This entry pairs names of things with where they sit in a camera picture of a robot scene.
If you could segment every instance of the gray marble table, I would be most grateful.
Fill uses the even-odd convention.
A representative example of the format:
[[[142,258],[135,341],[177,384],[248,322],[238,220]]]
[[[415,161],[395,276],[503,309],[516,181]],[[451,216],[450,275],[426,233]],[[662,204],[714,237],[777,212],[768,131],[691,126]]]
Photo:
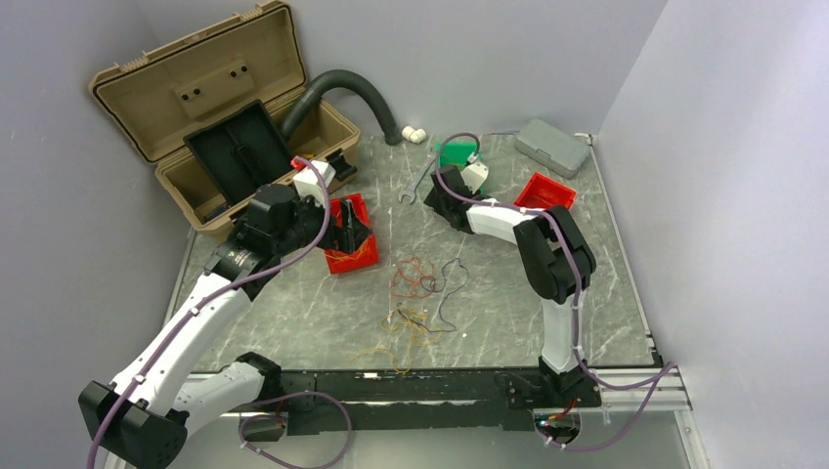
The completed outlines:
[[[511,136],[485,136],[482,141],[482,159],[490,167],[485,193],[512,201],[535,172],[578,193],[571,211],[597,262],[583,318],[590,363],[653,363],[595,162],[588,161],[575,179],[564,180],[515,150]],[[399,367],[536,365],[544,332],[541,302],[527,282],[517,248],[492,237],[458,232],[435,216],[422,203],[432,187],[428,176],[418,188],[416,203],[397,201],[397,192],[422,165],[427,145],[435,142],[390,148],[381,138],[363,138],[359,176],[335,195],[363,195],[380,263],[333,276],[323,251],[312,251],[265,286],[249,311],[219,335],[196,369],[217,370],[247,351],[287,369],[389,367],[390,357],[385,354],[363,354],[354,360],[374,348],[389,350]],[[196,236],[185,261],[176,308],[193,287],[213,247],[210,238]],[[431,345],[412,347],[407,357],[408,333],[403,329],[390,333],[379,322],[402,301],[429,315],[428,324],[440,326],[434,316],[441,294],[410,300],[389,292],[396,265],[415,255],[430,260],[437,270],[459,257],[470,277],[443,308],[444,317],[458,331],[440,334]],[[464,273],[457,267],[447,271],[451,291],[463,282]]]

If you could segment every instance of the open toolbox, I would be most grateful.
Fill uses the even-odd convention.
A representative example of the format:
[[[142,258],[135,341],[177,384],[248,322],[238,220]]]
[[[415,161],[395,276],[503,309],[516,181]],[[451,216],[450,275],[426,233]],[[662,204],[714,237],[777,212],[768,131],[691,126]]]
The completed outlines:
[[[101,71],[89,89],[138,154],[156,165],[155,175],[191,225],[222,239],[252,194],[222,193],[185,138],[257,101],[281,122],[305,84],[290,8],[270,1]],[[321,101],[284,144],[311,159],[328,160],[342,150],[356,167],[359,138],[352,122]],[[291,183],[296,171],[287,163],[271,168],[275,182]],[[334,180],[329,189],[353,178]]]

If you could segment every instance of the gray case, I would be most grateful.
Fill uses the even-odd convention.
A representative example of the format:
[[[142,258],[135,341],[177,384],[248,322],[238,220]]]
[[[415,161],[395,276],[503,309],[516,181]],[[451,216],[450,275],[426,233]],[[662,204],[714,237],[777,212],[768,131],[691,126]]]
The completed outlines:
[[[571,179],[590,155],[588,144],[540,119],[533,119],[515,136],[515,149]]]

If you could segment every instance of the white pipe fitting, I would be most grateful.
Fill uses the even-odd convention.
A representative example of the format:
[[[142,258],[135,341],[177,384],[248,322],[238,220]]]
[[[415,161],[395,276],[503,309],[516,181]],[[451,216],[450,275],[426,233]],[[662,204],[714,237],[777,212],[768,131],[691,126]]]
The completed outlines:
[[[409,142],[412,142],[413,144],[419,144],[420,142],[426,140],[426,131],[423,129],[415,130],[415,128],[411,125],[407,125],[406,127],[404,127],[403,132],[401,132],[401,134],[403,135],[404,139],[408,140]]]

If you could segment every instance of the toolbox lid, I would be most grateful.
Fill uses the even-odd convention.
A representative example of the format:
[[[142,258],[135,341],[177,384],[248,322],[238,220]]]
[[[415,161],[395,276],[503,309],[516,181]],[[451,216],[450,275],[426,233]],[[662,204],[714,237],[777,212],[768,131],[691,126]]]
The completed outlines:
[[[273,0],[101,71],[89,90],[146,162],[157,163],[186,135],[305,81],[290,8]]]

